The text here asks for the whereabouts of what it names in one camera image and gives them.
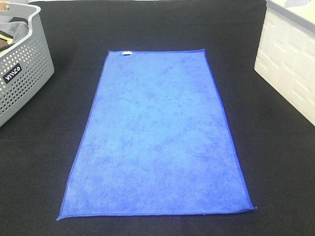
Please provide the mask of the blue microfiber towel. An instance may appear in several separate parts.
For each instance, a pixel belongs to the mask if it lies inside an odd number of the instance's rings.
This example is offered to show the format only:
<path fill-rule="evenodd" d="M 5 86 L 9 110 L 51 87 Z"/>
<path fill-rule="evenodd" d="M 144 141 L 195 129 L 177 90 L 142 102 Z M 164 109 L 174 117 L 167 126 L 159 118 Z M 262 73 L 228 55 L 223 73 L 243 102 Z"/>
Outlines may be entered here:
<path fill-rule="evenodd" d="M 58 215 L 253 210 L 204 50 L 110 51 Z"/>

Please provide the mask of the white towel label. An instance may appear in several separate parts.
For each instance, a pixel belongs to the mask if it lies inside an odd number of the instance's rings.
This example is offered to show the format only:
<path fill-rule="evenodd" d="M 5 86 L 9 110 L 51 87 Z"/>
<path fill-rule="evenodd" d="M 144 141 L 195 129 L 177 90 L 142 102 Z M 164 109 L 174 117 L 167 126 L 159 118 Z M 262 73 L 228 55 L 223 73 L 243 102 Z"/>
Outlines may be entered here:
<path fill-rule="evenodd" d="M 122 52 L 122 54 L 124 56 L 127 56 L 127 55 L 132 55 L 132 52 L 131 51 L 124 51 L 124 52 Z"/>

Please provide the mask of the black tablecloth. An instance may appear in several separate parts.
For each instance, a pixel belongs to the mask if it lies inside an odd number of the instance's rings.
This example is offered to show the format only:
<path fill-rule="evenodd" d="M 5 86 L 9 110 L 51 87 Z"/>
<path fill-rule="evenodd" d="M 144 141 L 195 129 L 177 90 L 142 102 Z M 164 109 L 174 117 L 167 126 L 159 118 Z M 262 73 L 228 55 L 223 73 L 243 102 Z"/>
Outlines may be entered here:
<path fill-rule="evenodd" d="M 262 0 L 38 1 L 55 73 L 0 129 L 3 236 L 312 236 L 315 128 L 254 70 Z M 57 221 L 108 51 L 205 49 L 254 211 Z"/>

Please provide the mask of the white plastic storage box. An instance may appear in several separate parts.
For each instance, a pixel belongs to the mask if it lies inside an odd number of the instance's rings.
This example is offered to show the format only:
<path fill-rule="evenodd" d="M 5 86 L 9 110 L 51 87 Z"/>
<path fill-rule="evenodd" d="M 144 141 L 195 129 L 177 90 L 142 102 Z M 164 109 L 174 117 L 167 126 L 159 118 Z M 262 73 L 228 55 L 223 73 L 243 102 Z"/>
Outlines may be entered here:
<path fill-rule="evenodd" d="M 315 2 L 267 1 L 255 71 L 315 122 Z"/>

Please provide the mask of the grey perforated plastic basket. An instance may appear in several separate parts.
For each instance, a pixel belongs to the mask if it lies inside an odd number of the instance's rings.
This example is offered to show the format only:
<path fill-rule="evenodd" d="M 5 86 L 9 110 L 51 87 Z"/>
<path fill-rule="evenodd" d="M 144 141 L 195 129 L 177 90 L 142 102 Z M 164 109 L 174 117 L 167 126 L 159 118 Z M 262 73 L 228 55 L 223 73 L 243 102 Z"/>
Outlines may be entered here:
<path fill-rule="evenodd" d="M 4 16 L 24 18 L 29 33 L 0 55 L 0 123 L 4 125 L 51 78 L 54 66 L 36 5 L 2 2 L 0 13 Z M 16 64 L 22 71 L 8 84 L 5 75 Z"/>

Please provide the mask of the black basket brand label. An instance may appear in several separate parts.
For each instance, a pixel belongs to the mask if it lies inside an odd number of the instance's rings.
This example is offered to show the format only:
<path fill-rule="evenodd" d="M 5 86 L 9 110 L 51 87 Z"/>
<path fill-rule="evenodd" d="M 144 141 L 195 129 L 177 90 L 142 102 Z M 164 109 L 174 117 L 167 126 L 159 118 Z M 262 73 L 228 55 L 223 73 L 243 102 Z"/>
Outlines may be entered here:
<path fill-rule="evenodd" d="M 14 67 L 12 67 L 5 75 L 3 75 L 3 80 L 6 84 L 8 84 L 11 80 L 13 80 L 20 72 L 22 71 L 21 65 L 18 63 Z"/>

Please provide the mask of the grey towel in basket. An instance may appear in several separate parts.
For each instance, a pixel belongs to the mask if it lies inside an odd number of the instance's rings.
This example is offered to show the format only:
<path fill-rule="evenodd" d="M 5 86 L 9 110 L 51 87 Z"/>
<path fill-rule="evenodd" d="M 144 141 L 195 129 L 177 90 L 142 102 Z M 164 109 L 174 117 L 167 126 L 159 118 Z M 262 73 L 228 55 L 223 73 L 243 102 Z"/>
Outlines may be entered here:
<path fill-rule="evenodd" d="M 0 24 L 0 34 L 11 39 L 11 43 L 16 43 L 27 36 L 29 27 L 27 23 L 22 21 L 8 22 Z"/>

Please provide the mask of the yellow cloth in basket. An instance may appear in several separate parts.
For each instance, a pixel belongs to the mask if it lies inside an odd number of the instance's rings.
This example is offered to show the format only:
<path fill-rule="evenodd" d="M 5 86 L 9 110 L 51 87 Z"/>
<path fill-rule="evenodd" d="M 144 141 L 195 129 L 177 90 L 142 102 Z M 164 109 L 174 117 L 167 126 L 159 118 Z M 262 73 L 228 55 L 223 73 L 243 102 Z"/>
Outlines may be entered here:
<path fill-rule="evenodd" d="M 12 41 L 13 41 L 13 37 L 9 34 L 6 34 L 6 33 L 0 33 L 0 38 L 1 38 L 1 40 L 7 41 L 8 44 L 12 43 Z"/>

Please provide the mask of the brown cloth in basket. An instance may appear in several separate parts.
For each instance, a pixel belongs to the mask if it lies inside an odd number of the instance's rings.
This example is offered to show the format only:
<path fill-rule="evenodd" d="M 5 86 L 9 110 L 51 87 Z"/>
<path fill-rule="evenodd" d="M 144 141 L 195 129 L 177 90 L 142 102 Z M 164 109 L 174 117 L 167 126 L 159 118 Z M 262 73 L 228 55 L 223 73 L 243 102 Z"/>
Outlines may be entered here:
<path fill-rule="evenodd" d="M 7 50 L 11 45 L 4 39 L 0 40 L 0 52 Z"/>

